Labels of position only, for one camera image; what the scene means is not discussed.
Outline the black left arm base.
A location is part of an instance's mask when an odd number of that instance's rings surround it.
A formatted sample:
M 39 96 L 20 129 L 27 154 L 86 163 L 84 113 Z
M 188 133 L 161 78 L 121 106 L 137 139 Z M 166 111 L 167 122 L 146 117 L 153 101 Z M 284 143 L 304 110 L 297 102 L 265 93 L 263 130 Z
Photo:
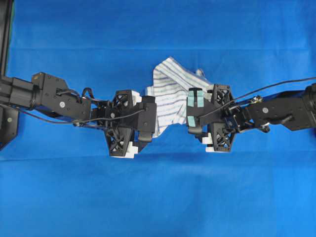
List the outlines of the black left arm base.
M 0 150 L 4 149 L 17 136 L 18 122 L 18 111 L 0 108 Z

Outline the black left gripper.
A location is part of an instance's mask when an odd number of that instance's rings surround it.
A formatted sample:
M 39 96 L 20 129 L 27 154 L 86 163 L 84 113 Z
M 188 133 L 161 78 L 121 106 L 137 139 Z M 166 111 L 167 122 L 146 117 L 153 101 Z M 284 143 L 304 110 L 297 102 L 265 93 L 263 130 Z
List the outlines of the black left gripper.
M 112 101 L 97 102 L 92 109 L 91 117 L 98 119 L 97 128 L 104 131 L 109 149 L 109 155 L 116 158 L 133 158 L 135 154 L 148 145 L 148 142 L 138 141 L 133 145 L 135 129 L 132 117 L 138 109 L 137 102 L 141 102 L 140 93 L 133 90 L 117 91 Z

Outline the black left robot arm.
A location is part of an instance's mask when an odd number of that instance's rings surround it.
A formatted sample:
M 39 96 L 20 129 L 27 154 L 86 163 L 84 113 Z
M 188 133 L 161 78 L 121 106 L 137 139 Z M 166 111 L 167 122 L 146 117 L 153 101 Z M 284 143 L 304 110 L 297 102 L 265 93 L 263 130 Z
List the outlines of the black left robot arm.
M 133 90 L 115 93 L 113 100 L 96 99 L 91 88 L 70 89 L 58 77 L 40 72 L 31 81 L 0 77 L 0 147 L 16 136 L 19 114 L 36 110 L 45 122 L 102 130 L 109 155 L 133 158 L 152 141 L 155 130 L 154 97 Z

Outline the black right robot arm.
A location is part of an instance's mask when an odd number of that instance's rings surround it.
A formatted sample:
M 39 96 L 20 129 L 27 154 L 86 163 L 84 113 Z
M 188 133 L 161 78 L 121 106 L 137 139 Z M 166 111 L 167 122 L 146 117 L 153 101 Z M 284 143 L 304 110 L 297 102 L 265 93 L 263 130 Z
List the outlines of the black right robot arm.
M 316 85 L 237 102 L 228 85 L 206 91 L 190 88 L 186 106 L 188 132 L 206 145 L 207 152 L 230 152 L 234 136 L 252 129 L 264 133 L 270 125 L 291 131 L 316 126 Z

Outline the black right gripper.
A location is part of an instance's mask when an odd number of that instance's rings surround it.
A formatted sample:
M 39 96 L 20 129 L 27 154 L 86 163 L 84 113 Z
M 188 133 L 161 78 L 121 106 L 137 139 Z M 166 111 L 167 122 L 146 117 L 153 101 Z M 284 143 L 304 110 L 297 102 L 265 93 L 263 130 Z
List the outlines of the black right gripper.
M 252 128 L 252 122 L 242 107 L 233 101 L 231 88 L 227 85 L 209 85 L 205 96 L 212 96 L 208 114 L 201 118 L 207 125 L 207 133 L 194 134 L 200 143 L 206 145 L 206 152 L 230 152 L 234 137 Z

